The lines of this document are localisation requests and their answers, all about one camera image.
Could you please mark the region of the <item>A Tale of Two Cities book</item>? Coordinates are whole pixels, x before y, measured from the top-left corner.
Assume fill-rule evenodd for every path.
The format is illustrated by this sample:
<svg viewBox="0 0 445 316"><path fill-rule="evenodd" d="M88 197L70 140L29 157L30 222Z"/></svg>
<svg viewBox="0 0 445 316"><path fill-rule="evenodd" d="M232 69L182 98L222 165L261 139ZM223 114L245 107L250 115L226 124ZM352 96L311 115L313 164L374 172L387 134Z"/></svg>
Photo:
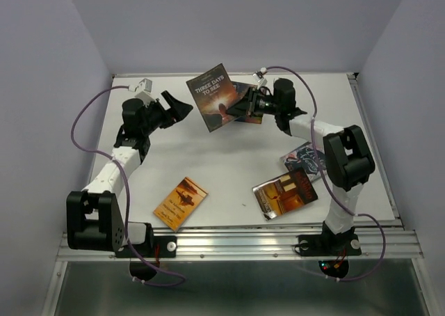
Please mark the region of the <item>A Tale of Two Cities book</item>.
<svg viewBox="0 0 445 316"><path fill-rule="evenodd" d="M247 108L248 98L249 98L249 89L256 89L257 86L254 84L247 84L239 81L232 82L233 87L236 90L238 96L241 97L241 100L236 103L236 106ZM263 115L261 113L250 114L249 116L246 114L246 111L241 112L241 116L236 119L236 122L240 123L252 123L256 125L262 124Z"/></svg>

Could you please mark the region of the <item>Three Days to See book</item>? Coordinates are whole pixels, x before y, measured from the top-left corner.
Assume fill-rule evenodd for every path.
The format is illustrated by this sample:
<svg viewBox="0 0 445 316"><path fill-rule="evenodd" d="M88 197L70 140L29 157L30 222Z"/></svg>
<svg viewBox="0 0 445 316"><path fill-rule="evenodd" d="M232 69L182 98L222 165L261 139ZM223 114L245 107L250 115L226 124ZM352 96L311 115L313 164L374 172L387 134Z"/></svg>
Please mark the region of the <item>Three Days to See book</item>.
<svg viewBox="0 0 445 316"><path fill-rule="evenodd" d="M238 93L222 63L186 82L209 132L236 118L227 113L239 101Z"/></svg>

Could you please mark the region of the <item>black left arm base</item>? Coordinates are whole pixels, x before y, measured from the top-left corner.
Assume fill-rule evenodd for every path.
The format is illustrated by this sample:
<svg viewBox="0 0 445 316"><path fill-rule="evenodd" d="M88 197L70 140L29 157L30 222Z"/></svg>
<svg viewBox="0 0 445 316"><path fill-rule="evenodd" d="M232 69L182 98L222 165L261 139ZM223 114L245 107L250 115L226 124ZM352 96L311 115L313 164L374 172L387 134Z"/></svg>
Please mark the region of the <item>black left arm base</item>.
<svg viewBox="0 0 445 316"><path fill-rule="evenodd" d="M153 258L153 267L160 268L161 258L176 258L177 238L174 235L155 235L150 223L129 223L129 239L135 250L144 258ZM129 271L141 283L154 283L157 271L143 264L126 242L115 253L116 258L133 258Z"/></svg>

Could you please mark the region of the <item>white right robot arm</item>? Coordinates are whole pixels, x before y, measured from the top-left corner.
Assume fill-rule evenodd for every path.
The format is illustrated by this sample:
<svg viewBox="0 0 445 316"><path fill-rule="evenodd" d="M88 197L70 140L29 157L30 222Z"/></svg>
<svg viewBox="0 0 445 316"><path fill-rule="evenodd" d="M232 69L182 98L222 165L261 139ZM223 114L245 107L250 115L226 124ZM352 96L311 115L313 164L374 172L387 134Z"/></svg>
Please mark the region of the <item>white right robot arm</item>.
<svg viewBox="0 0 445 316"><path fill-rule="evenodd" d="M271 94L261 88L248 89L239 102L227 109L227 114L235 117L272 115L282 132L309 141L314 152L324 154L325 168L321 169L321 177L331 203L322 233L311 243L320 244L327 253L342 249L353 238L358 196L375 171L362 128L331 125L317 120L315 115L309 116L298 107L296 90L288 79L275 81Z"/></svg>

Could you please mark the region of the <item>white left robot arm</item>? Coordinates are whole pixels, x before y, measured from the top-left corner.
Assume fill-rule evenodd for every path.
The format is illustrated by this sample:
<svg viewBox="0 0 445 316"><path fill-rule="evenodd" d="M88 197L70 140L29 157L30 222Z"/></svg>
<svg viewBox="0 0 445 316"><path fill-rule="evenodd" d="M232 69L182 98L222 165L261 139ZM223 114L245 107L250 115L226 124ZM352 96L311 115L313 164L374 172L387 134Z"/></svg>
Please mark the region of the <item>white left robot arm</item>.
<svg viewBox="0 0 445 316"><path fill-rule="evenodd" d="M119 252L129 248L129 222L123 219L118 197L129 188L129 177L144 162L150 135L182 121L190 104L161 93L168 108L141 92L122 103L122 124L111 153L97 176L82 190L67 196L67 241L71 249Z"/></svg>

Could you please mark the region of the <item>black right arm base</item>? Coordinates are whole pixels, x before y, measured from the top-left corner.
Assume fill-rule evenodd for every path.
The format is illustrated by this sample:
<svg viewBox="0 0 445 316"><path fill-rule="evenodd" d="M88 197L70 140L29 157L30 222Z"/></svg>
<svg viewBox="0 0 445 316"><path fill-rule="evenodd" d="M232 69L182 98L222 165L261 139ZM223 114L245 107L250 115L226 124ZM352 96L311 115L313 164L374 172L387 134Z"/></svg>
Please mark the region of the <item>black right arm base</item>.
<svg viewBox="0 0 445 316"><path fill-rule="evenodd" d="M362 254L361 244L355 234L355 228L334 234L323 223L319 235L298 235L297 244L293 246L294 252L302 257L316 258L321 272L335 279L344 279L349 271L348 256Z"/></svg>

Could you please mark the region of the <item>Little Women book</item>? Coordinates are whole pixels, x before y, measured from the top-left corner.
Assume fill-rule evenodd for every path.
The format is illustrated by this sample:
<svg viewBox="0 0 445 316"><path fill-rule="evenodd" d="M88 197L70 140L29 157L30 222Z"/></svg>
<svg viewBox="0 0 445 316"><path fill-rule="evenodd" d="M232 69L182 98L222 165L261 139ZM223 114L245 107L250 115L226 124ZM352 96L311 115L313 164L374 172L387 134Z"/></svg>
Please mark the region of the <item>Little Women book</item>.
<svg viewBox="0 0 445 316"><path fill-rule="evenodd" d="M288 171L303 168L311 182L326 174L325 155L320 150L314 151L313 145L306 142L286 155L280 157Z"/></svg>

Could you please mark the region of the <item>orange Huckleberry Finn book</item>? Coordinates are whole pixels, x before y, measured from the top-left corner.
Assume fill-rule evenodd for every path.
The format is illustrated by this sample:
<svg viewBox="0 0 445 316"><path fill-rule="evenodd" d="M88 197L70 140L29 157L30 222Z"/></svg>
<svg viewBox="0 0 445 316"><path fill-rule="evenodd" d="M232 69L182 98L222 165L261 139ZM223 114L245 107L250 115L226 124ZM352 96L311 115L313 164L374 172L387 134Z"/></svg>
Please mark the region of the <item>orange Huckleberry Finn book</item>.
<svg viewBox="0 0 445 316"><path fill-rule="evenodd" d="M200 185L185 177L153 211L169 229L177 232L208 196Z"/></svg>

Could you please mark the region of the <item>brown glossy paperback book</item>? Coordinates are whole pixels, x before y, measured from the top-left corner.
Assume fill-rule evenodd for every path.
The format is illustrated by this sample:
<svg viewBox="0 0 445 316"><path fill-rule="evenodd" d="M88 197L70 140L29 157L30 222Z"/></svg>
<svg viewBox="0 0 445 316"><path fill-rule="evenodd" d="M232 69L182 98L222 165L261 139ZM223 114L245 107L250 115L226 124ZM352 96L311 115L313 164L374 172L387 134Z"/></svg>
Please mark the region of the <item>brown glossy paperback book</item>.
<svg viewBox="0 0 445 316"><path fill-rule="evenodd" d="M270 221L318 200L304 168L297 168L253 189L261 213Z"/></svg>

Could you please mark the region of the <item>aluminium mounting rail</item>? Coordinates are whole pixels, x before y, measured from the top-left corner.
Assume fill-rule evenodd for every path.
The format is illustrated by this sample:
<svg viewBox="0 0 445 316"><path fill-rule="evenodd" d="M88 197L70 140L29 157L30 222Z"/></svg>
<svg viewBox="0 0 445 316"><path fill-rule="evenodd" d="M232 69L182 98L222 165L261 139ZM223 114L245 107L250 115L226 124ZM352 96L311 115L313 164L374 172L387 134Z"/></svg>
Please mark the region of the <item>aluminium mounting rail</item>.
<svg viewBox="0 0 445 316"><path fill-rule="evenodd" d="M347 260L363 258L378 259L382 251L382 236L377 227L364 222L355 229L362 254L352 256L348 251ZM155 229L155 236L168 239L176 236L174 251L168 252L164 246L160 254L162 262L201 262L201 261L285 261L303 260L295 251L299 235L318 235L320 226L264 226L259 228L204 229L187 228L178 232ZM385 260L423 258L423 250L413 230L401 226L384 228L387 247ZM68 246L67 236L63 235L56 260L58 261L113 261L137 260L131 251L74 250Z"/></svg>

